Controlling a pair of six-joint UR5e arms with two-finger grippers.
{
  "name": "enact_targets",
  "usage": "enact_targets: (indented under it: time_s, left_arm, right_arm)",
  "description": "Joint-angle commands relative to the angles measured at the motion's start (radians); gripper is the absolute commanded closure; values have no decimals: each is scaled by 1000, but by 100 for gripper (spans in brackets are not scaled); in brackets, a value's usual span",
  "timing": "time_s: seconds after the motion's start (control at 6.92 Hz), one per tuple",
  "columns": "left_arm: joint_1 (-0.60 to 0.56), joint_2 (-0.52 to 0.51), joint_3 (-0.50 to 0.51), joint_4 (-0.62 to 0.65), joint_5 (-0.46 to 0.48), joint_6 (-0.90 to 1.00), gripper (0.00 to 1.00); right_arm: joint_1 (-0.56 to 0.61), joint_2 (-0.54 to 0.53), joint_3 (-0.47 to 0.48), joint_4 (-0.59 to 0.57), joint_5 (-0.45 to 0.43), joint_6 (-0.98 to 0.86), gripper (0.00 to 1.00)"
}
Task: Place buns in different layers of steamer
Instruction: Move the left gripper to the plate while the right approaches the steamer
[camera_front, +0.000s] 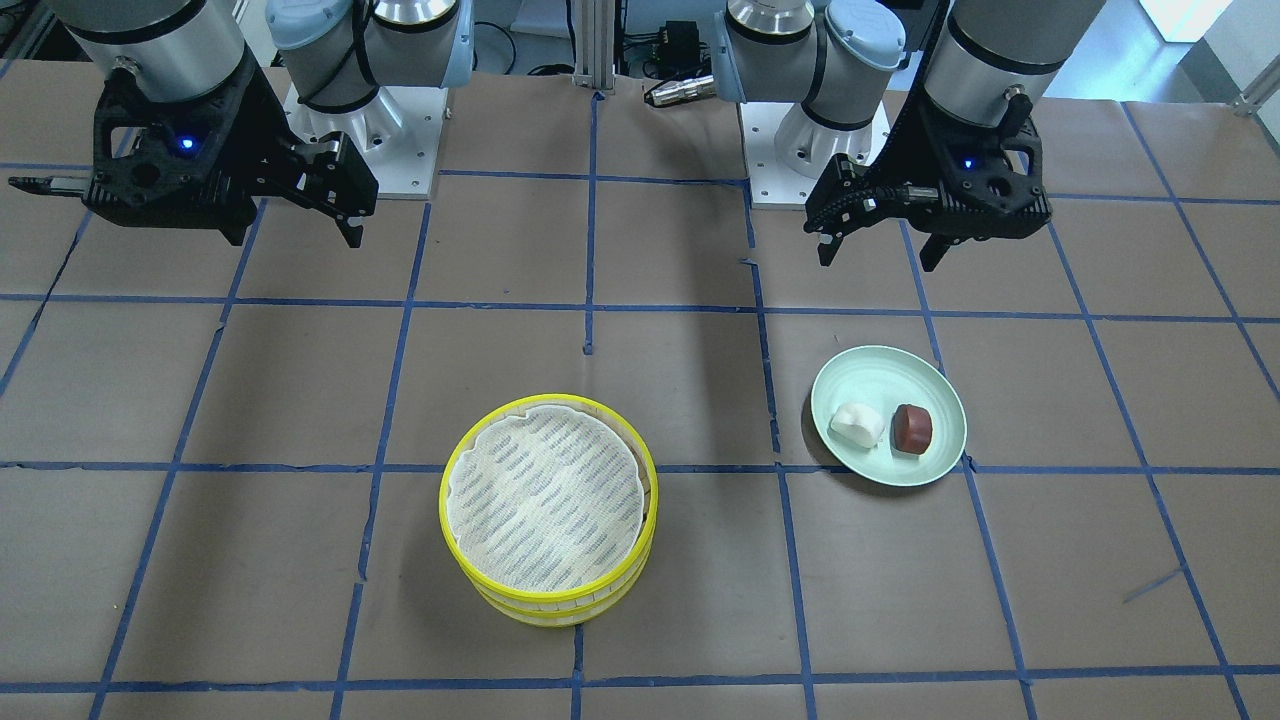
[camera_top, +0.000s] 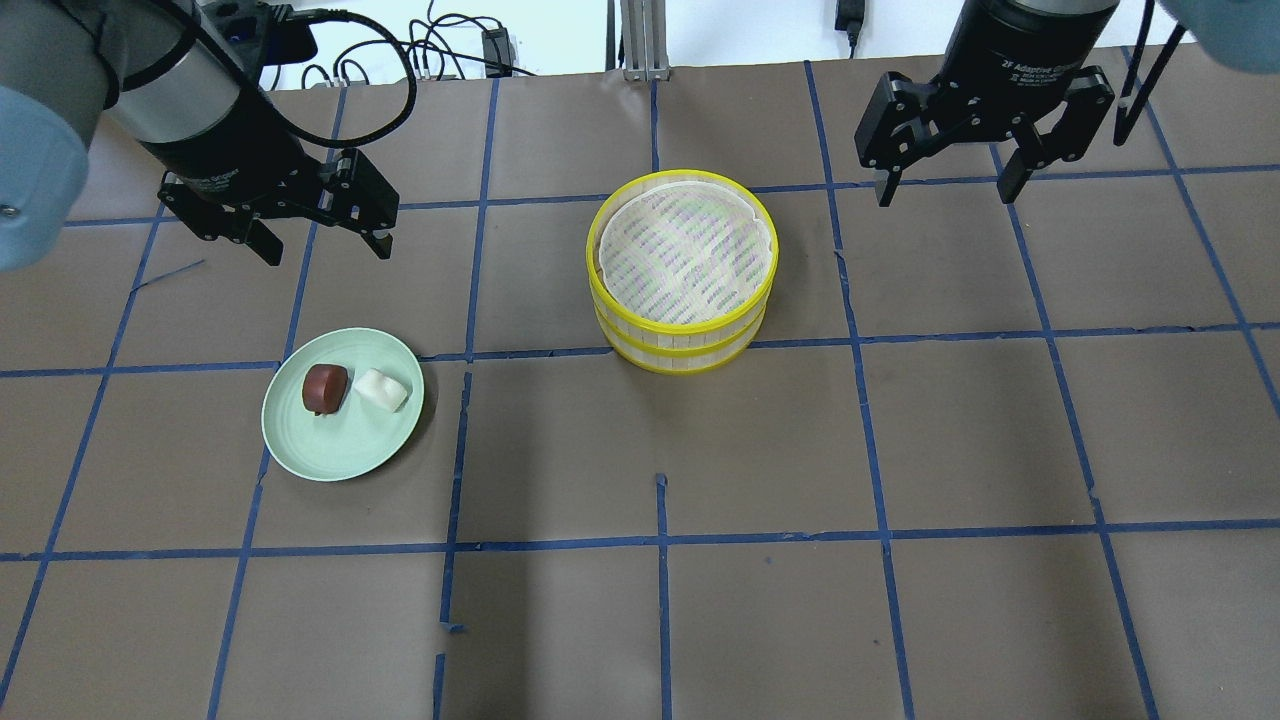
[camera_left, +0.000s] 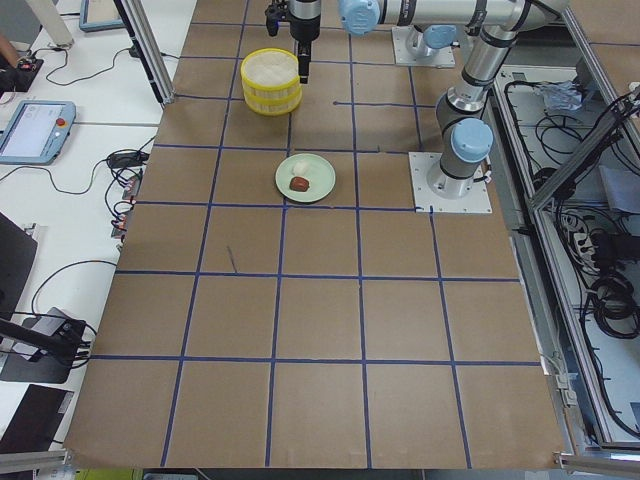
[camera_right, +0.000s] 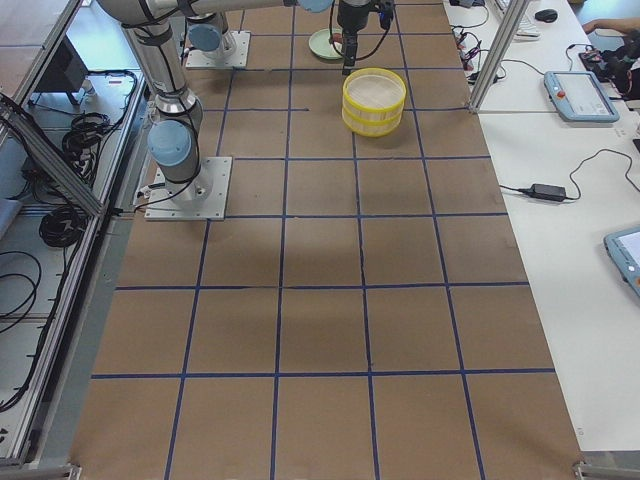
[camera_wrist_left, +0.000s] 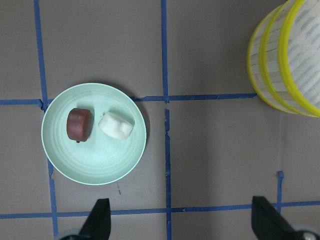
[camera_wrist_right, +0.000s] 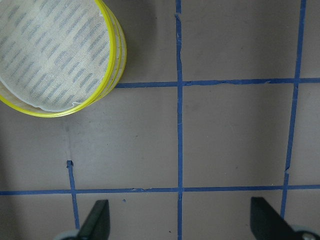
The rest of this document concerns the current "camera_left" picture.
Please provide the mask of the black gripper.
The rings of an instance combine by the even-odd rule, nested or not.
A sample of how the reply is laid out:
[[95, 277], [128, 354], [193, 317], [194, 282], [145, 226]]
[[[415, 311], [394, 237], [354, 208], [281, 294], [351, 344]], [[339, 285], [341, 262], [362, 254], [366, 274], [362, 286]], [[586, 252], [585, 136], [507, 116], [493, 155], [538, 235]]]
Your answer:
[[308, 83], [312, 44], [320, 35], [320, 0], [289, 2], [290, 31], [297, 43], [300, 83]]

